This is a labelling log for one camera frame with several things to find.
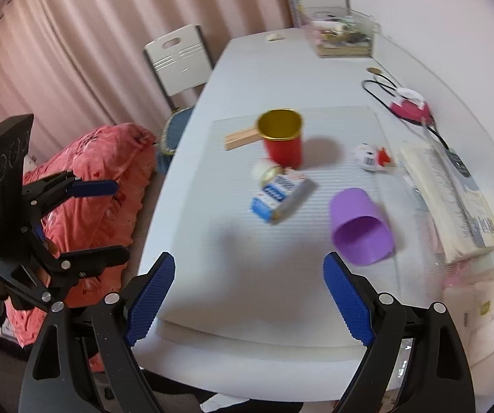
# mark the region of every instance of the black robotic device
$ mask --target black robotic device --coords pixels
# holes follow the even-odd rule
[[[94,306],[67,307],[65,297],[80,278],[125,263],[128,250],[111,246],[55,258],[43,245],[41,219],[70,197],[111,195],[118,186],[62,172],[22,187],[32,122],[33,115],[23,115],[0,124],[0,280],[18,309],[36,306],[48,313],[28,361],[20,413],[44,413],[47,405],[53,413],[103,412],[88,365],[96,352],[123,411],[164,412],[131,347],[147,334],[170,288],[174,259],[163,253],[148,274]],[[383,302],[369,281],[351,274],[337,254],[333,257],[333,271],[342,272],[363,300],[375,334],[334,412],[378,411],[403,338],[414,339],[413,351],[394,411],[474,412],[468,363],[449,313],[439,311],[443,305],[403,306],[389,294]],[[50,276],[48,285],[39,278],[40,269]]]

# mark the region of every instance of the white tabletop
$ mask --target white tabletop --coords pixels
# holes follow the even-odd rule
[[[276,42],[267,42],[266,33],[238,38],[224,51],[173,159],[139,273],[146,273],[161,252],[172,252],[180,214],[214,120],[279,107],[368,106],[377,114],[394,155],[403,141],[420,141],[362,89],[361,81],[370,77],[366,68],[379,66],[375,60],[320,59],[301,30],[282,33],[285,39]],[[402,217],[401,210],[387,214],[402,237],[399,261],[420,260],[414,224]],[[424,292],[417,267],[403,270],[395,295],[403,303],[428,306],[428,300],[414,295]],[[282,401],[338,399],[364,351],[359,345],[287,346],[225,338],[163,320],[157,320],[147,338],[133,348],[139,365],[178,382],[239,397]]]

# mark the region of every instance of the purple cup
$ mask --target purple cup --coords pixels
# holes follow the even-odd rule
[[[331,241],[348,262],[370,265],[394,250],[383,213],[362,188],[337,193],[329,206]]]

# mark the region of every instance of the chair backrest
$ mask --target chair backrest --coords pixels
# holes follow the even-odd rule
[[[212,72],[212,61],[205,49],[201,30],[194,24],[148,43],[144,54],[171,108],[174,106],[170,96],[204,84]]]

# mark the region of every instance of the wooden stick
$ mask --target wooden stick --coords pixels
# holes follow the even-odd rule
[[[227,151],[236,149],[237,147],[245,146],[255,141],[261,140],[262,137],[259,135],[259,131],[254,127],[249,127],[247,129],[234,132],[232,134],[226,135],[224,141],[224,148]]]

